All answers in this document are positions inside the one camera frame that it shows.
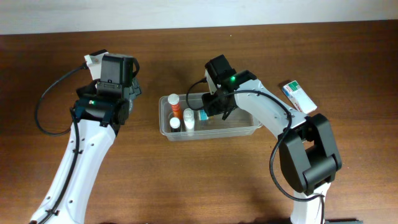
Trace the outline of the clear spray bottle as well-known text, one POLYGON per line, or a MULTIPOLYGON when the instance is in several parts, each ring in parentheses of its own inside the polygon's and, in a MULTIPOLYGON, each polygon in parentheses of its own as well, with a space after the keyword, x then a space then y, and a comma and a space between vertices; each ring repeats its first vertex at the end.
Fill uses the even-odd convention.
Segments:
POLYGON ((185 129, 187 132, 191 132, 195 128, 195 115, 194 111, 190 108, 187 108, 183 112, 183 120, 185 124, 185 129))

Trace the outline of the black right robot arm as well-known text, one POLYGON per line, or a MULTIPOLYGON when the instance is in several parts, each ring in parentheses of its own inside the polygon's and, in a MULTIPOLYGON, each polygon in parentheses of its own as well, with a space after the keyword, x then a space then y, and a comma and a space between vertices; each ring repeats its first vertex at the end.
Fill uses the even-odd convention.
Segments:
POLYGON ((274 96, 249 70, 237 72, 224 55, 205 64, 209 93, 202 97, 208 116, 226 119, 236 108, 258 119, 276 138, 269 171, 294 208, 290 223, 326 223, 325 197, 342 167, 329 120, 309 116, 274 96))

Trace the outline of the clear plastic container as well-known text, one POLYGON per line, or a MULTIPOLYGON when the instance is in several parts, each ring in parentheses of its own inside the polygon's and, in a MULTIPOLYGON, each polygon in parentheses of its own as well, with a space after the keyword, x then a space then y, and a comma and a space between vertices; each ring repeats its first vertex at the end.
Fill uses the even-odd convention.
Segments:
POLYGON ((172 133, 170 131, 170 119, 174 116, 167 96, 159 100, 159 129, 160 133, 169 141, 191 141, 201 139, 228 138, 235 136, 247 136, 262 126, 261 122, 252 117, 247 111, 239 108, 232 111, 226 120, 222 120, 222 114, 210 116, 209 120, 200 121, 197 111, 195 115, 195 128, 187 132, 185 124, 181 122, 181 131, 172 133))

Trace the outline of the orange tube white cap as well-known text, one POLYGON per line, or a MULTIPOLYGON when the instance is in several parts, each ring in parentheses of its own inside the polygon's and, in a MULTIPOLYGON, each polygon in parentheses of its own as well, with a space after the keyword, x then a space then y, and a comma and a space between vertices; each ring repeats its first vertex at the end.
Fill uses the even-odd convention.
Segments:
POLYGON ((180 98, 177 94, 172 93, 168 96, 167 101, 171 105, 174 117, 183 119, 183 113, 180 108, 180 98))

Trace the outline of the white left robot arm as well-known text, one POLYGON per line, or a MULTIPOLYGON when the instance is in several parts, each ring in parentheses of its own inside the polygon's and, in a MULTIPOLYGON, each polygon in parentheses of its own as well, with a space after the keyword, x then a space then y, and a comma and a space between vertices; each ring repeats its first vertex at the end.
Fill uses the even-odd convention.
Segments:
POLYGON ((101 163, 142 93, 139 62, 133 56, 100 50, 85 56, 77 71, 92 81, 76 90, 70 108, 70 137, 57 173, 31 223, 83 223, 101 163))

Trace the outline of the gold lid balm jar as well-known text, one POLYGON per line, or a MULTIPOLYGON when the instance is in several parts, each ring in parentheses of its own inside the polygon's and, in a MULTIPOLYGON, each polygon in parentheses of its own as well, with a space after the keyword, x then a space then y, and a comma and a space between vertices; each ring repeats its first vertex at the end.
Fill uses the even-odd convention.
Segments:
POLYGON ((200 121, 209 120, 209 117, 208 117, 208 115, 206 114, 205 110, 198 110, 198 111, 197 111, 197 114, 198 114, 198 119, 199 119, 200 121))

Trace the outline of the white Panadol medicine box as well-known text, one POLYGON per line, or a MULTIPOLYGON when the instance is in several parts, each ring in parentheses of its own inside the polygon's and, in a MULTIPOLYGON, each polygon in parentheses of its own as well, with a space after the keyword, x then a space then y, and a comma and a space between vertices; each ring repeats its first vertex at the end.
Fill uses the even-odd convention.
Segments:
POLYGON ((297 110, 309 114, 317 109, 317 105, 296 80, 284 85, 282 91, 297 110))

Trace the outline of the black bottle white cap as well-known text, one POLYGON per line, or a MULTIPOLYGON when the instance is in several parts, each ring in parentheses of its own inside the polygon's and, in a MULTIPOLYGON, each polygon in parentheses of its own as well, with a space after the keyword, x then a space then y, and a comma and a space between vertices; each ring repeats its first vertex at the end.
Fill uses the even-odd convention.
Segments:
POLYGON ((177 133, 181 131, 181 122, 178 118, 173 117, 169 121, 170 124, 170 131, 172 133, 177 133))

